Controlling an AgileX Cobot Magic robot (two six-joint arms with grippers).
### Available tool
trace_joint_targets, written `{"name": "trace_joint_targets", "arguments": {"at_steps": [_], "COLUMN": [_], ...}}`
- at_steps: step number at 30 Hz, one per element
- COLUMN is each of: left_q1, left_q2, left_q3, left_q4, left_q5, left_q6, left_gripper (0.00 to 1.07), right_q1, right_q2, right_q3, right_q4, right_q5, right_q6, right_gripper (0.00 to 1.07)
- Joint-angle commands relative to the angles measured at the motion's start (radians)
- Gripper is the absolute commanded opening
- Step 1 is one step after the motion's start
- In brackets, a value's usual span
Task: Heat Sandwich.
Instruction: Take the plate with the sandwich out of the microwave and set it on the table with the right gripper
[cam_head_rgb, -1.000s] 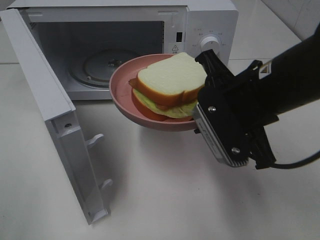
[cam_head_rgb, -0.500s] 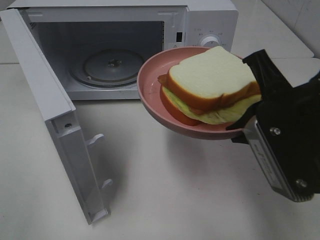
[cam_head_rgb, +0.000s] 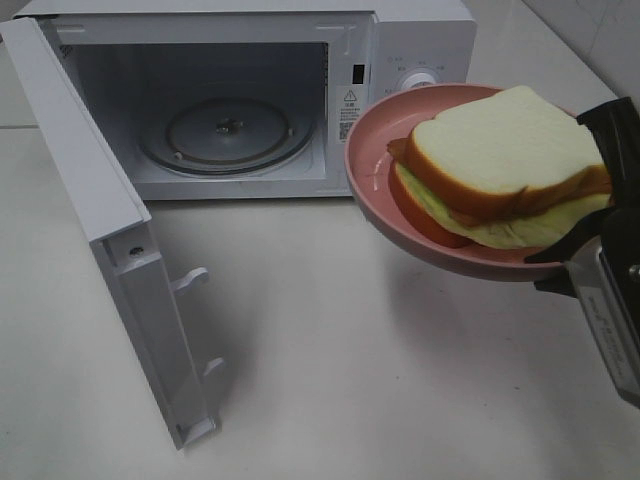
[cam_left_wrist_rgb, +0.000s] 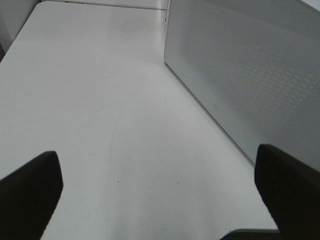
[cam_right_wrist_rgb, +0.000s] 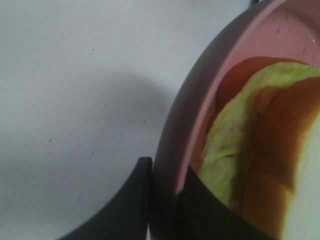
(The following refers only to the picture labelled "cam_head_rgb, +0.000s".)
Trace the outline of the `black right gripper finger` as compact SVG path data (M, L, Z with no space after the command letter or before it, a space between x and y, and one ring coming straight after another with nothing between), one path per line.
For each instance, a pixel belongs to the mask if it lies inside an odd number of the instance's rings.
M613 204L582 217L567 234L530 264L562 262L598 237L603 249L627 259L639 258L639 113L629 97L603 103L577 117L595 140L609 174Z

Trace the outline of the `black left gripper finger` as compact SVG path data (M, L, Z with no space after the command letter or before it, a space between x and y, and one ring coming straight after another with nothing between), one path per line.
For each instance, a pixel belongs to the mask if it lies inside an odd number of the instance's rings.
M560 272L551 277L533 282L537 291L563 295L577 299L578 295L568 272Z

